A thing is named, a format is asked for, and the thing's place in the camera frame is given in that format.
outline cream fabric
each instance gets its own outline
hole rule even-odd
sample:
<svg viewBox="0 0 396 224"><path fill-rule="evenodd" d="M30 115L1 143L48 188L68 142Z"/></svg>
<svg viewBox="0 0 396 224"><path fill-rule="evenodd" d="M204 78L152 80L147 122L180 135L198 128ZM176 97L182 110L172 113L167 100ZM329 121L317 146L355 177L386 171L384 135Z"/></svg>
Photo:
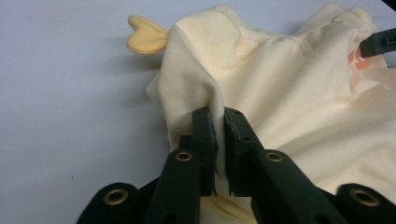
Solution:
<svg viewBox="0 0 396 224"><path fill-rule="evenodd" d="M172 148L191 111L210 106L218 135L218 198L201 223L254 223L249 199L228 197L223 109L242 111L262 144L290 155L319 187L372 187L396 203L396 70L360 57L377 32L362 8L327 5L294 35L251 27L224 6L176 22L161 72L148 85Z"/></svg>

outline black clamp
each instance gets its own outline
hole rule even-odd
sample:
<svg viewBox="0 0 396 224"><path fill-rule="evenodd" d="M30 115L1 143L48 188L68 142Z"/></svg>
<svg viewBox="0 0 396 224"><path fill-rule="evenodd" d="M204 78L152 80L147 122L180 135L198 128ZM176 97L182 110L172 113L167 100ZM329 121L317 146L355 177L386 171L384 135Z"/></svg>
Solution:
<svg viewBox="0 0 396 224"><path fill-rule="evenodd" d="M373 189L347 184L332 195L315 187L288 155L264 149L240 111L225 108L224 131L230 194L252 198L258 223L396 223L396 206ZM209 109L195 110L191 135L180 136L158 179L101 189L78 224L199 223L200 197L216 195L217 151Z"/></svg>

